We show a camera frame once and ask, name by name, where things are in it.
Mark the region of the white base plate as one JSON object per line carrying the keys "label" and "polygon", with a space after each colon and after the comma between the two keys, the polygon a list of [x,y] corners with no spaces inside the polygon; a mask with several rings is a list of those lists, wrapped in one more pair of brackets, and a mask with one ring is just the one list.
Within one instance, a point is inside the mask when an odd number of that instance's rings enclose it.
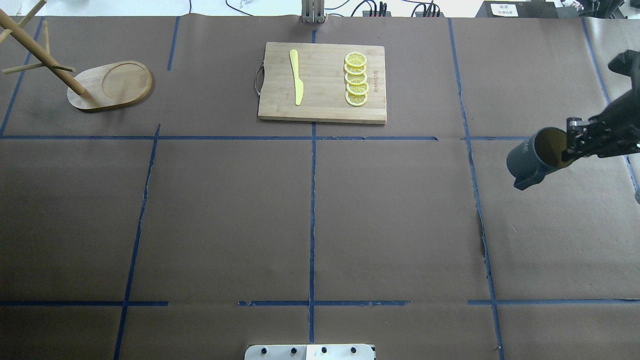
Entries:
{"label": "white base plate", "polygon": [[375,360],[373,345],[346,344],[259,344],[251,345],[245,360]]}

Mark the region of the yellow plastic knife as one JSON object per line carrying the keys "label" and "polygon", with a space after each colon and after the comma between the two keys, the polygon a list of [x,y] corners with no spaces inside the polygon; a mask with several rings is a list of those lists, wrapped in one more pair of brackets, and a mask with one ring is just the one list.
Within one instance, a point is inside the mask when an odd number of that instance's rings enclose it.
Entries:
{"label": "yellow plastic knife", "polygon": [[294,104],[300,106],[304,98],[304,82],[300,77],[300,59],[299,53],[295,48],[289,51],[289,60],[291,64],[292,76],[294,79]]}

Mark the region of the wooden cup storage rack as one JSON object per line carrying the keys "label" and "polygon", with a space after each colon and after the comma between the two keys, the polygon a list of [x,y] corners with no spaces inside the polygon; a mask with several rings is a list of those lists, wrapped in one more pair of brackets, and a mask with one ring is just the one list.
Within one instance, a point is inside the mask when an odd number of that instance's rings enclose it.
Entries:
{"label": "wooden cup storage rack", "polygon": [[41,25],[43,43],[38,43],[25,30],[26,25],[46,4],[45,0],[39,0],[19,22],[4,10],[0,11],[3,29],[1,41],[4,43],[9,37],[15,39],[38,60],[36,63],[2,69],[3,75],[46,68],[66,84],[68,102],[74,108],[88,113],[134,105],[150,94],[154,85],[153,74],[146,65],[135,60],[103,64],[73,76],[77,69],[64,66],[51,54],[48,21],[43,20]]}

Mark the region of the black power box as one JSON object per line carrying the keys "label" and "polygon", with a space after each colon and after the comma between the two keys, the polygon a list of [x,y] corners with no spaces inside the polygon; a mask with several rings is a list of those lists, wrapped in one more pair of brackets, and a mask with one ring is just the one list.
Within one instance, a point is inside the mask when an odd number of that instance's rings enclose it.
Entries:
{"label": "black power box", "polygon": [[475,18],[558,19],[556,5],[545,0],[485,0]]}

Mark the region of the lemon slice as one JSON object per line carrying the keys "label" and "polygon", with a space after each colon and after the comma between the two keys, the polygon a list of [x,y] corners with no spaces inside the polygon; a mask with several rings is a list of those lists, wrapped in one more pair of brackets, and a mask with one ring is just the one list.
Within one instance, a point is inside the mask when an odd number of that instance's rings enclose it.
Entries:
{"label": "lemon slice", "polygon": [[367,71],[367,66],[350,66],[349,64],[344,64],[343,65],[343,70],[345,71],[346,75],[352,75],[352,76],[360,76],[360,75],[365,75],[366,71]]}
{"label": "lemon slice", "polygon": [[368,63],[368,58],[362,52],[352,51],[345,55],[343,61],[351,68],[363,68]]}
{"label": "lemon slice", "polygon": [[353,107],[361,107],[368,102],[368,94],[354,94],[349,91],[345,91],[344,93],[345,101],[348,105]]}
{"label": "lemon slice", "polygon": [[367,82],[363,82],[360,84],[352,84],[347,82],[345,84],[345,88],[350,95],[354,96],[365,96],[370,90],[370,86]]}
{"label": "lemon slice", "polygon": [[368,82],[368,75],[366,73],[361,73],[361,74],[345,73],[344,80],[348,85],[363,85]]}

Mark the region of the aluminium frame post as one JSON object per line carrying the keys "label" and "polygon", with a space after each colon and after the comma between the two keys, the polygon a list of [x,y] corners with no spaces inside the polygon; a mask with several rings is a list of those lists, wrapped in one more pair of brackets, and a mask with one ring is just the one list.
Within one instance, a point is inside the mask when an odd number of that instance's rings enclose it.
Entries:
{"label": "aluminium frame post", "polygon": [[301,22],[304,24],[322,24],[327,14],[324,0],[302,0]]}

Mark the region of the dark blue mug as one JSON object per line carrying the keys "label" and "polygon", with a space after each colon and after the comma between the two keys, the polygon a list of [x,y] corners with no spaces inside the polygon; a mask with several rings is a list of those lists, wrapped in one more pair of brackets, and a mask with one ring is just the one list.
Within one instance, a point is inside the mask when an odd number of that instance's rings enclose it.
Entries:
{"label": "dark blue mug", "polygon": [[514,177],[513,187],[524,191],[571,165],[573,159],[563,159],[567,148],[567,133],[555,127],[538,130],[515,146],[506,157],[507,170]]}

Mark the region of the wooden cutting board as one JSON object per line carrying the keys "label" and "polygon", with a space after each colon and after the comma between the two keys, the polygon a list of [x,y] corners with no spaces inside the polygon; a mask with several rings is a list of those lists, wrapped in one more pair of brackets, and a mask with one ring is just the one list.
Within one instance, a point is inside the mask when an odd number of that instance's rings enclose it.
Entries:
{"label": "wooden cutting board", "polygon": [[[295,105],[290,50],[299,53],[304,82],[301,105]],[[361,106],[345,100],[345,55],[366,55],[368,101]],[[264,78],[257,116],[260,120],[384,125],[387,121],[386,50],[382,46],[267,42]]]}

